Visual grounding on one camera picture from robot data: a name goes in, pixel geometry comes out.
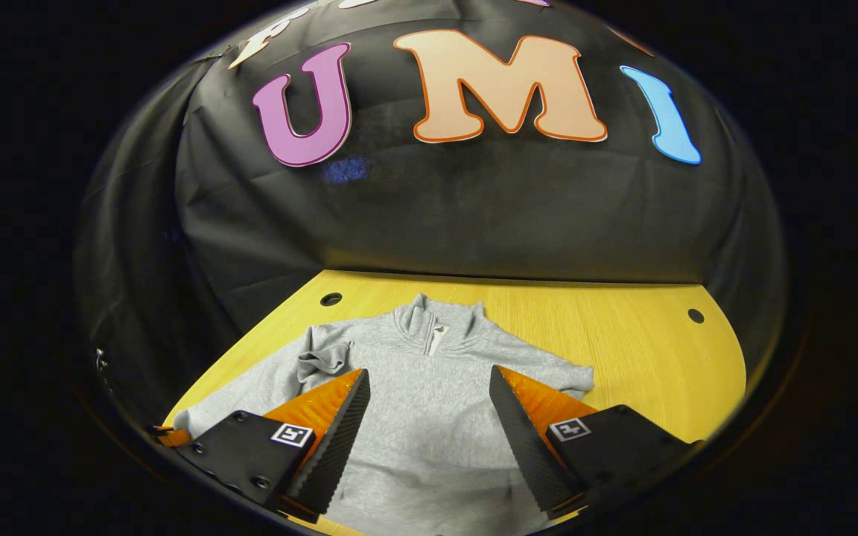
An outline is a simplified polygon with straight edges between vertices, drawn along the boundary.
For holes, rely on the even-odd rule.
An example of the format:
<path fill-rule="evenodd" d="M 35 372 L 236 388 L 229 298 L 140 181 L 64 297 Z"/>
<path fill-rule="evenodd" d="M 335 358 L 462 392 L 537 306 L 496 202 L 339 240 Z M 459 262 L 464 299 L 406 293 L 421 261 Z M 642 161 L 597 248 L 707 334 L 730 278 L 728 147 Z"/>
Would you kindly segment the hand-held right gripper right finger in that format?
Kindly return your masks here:
<path fill-rule="evenodd" d="M 622 505 L 698 447 L 629 405 L 598 410 L 504 366 L 488 393 L 522 477 L 549 519 Z"/>

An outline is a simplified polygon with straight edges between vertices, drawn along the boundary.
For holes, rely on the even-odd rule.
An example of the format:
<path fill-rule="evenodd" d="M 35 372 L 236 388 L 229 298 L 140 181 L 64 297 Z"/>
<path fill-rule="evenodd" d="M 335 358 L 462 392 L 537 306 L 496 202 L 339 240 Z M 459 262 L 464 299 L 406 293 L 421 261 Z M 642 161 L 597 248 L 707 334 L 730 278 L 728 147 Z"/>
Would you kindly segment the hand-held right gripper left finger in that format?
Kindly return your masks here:
<path fill-rule="evenodd" d="M 176 431 L 178 454 L 229 491 L 306 522 L 327 512 L 370 401 L 354 370 L 260 416 L 235 410 L 208 430 Z"/>

